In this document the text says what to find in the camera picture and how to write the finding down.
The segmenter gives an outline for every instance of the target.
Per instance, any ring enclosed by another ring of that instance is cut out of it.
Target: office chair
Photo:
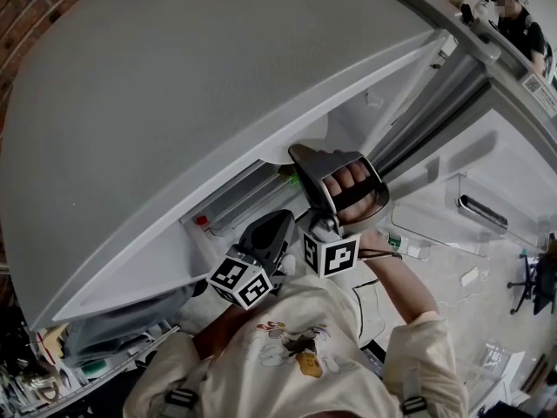
[[[550,251],[540,257],[537,263],[528,264],[528,258],[525,254],[521,254],[520,258],[524,259],[524,267],[526,272],[526,280],[524,282],[507,283],[507,288],[524,287],[524,291],[520,296],[519,305],[511,310],[511,314],[516,314],[524,303],[524,300],[532,299],[534,295],[534,315],[537,315],[547,305],[551,304],[551,313],[554,312],[555,304],[555,275],[557,274],[557,254]]]

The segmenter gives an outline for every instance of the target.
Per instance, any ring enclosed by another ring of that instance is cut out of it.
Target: shelf
[[[58,401],[52,402],[51,404],[44,405],[37,410],[32,412],[25,413],[21,415],[22,417],[26,418],[45,418],[56,413],[63,408],[68,407],[75,401],[78,401],[91,393],[93,390],[104,385],[106,382],[117,376],[118,374],[126,371],[127,369],[132,367],[134,361],[139,359],[140,357],[148,354],[151,350],[155,349],[159,345],[161,345],[171,334],[176,333],[179,330],[179,327],[173,327],[166,333],[163,333],[159,338],[155,339],[153,342],[147,344],[141,350],[136,352],[135,354],[125,358],[124,361],[118,363],[115,367],[111,368],[105,374],[100,375],[95,380],[85,384],[84,386],[77,388],[75,390],[70,391],[66,396],[63,396]]]
[[[385,228],[417,240],[422,246],[439,244],[486,257],[489,238],[474,228],[455,224],[442,211],[430,206],[398,203]]]
[[[446,182],[446,208],[497,236],[530,250],[547,248],[549,223],[533,219],[497,193],[462,174]]]
[[[191,218],[205,217],[206,223],[201,227],[206,231],[273,181],[276,176],[275,165],[257,161],[191,209],[180,221],[185,223]]]

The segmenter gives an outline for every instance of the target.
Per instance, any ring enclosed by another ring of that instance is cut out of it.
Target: refrigerator shelf
[[[458,225],[443,212],[425,205],[396,203],[385,229],[416,240],[422,247],[450,246],[480,257],[486,257],[489,249],[485,234]]]
[[[446,182],[445,204],[489,236],[499,237],[535,252],[547,250],[549,221],[532,218],[519,206],[461,173]]]

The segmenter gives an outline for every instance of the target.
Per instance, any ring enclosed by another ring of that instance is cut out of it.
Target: sticker
[[[250,307],[257,300],[261,299],[265,294],[271,291],[272,287],[267,283],[263,274],[260,274],[256,279],[252,280],[244,288],[240,290],[238,295],[244,303]]]
[[[522,86],[535,97],[550,118],[557,116],[557,97],[538,76],[535,74],[529,76]]]
[[[317,258],[317,244],[304,234],[304,260],[315,272],[317,272]]]
[[[249,267],[248,264],[240,260],[226,257],[218,270],[211,276],[211,283],[232,290]]]
[[[220,297],[222,297],[224,300],[228,300],[230,303],[233,303],[234,305],[238,305],[239,307],[241,307],[240,304],[236,301],[236,298],[232,294],[227,293],[226,291],[223,291],[222,289],[218,289],[215,286],[213,286],[213,288],[218,293],[218,295]]]
[[[348,241],[341,245],[327,247],[325,251],[325,270],[323,275],[329,276],[350,269],[356,263],[356,246],[358,241]]]

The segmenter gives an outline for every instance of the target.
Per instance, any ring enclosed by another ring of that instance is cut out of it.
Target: green object
[[[298,174],[294,173],[289,179],[288,179],[288,185],[290,187],[296,187],[299,184],[299,178],[298,178]]]
[[[87,378],[95,378],[97,373],[101,370],[106,368],[106,362],[104,359],[88,362],[84,366],[81,367],[81,370],[84,372],[85,377]]]
[[[391,248],[394,251],[398,251],[400,249],[400,244],[402,243],[402,238],[400,236],[389,233],[386,240],[389,242],[389,245],[391,245]]]

